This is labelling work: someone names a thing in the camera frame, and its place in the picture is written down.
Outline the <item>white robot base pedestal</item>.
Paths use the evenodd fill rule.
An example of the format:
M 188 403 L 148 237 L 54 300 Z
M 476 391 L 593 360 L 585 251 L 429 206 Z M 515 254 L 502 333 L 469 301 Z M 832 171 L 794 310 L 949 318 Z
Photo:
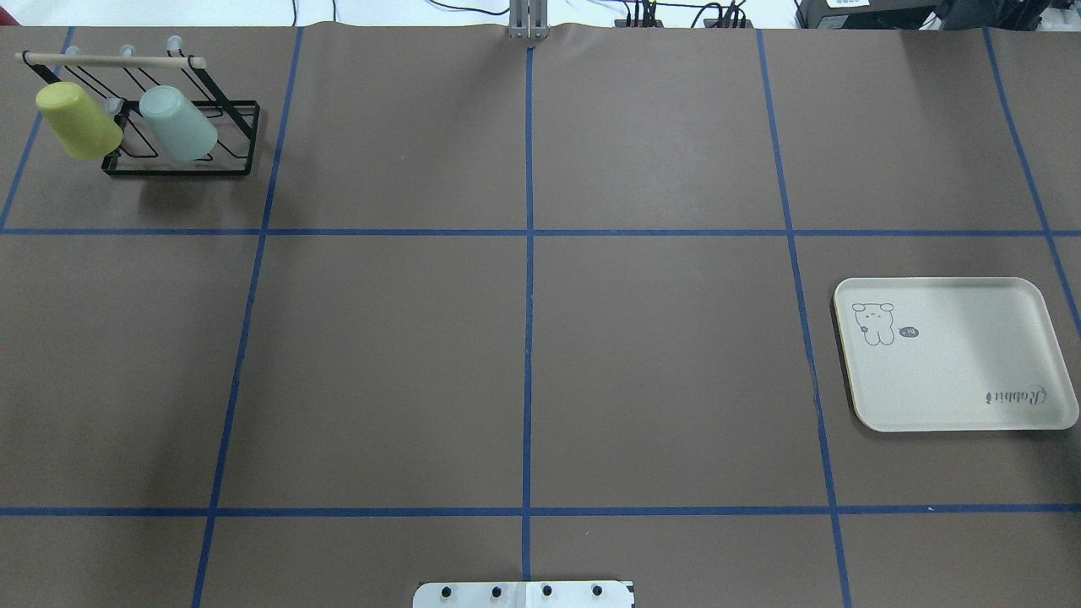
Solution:
M 633 607 L 632 582 L 617 580 L 432 582 L 413 607 Z

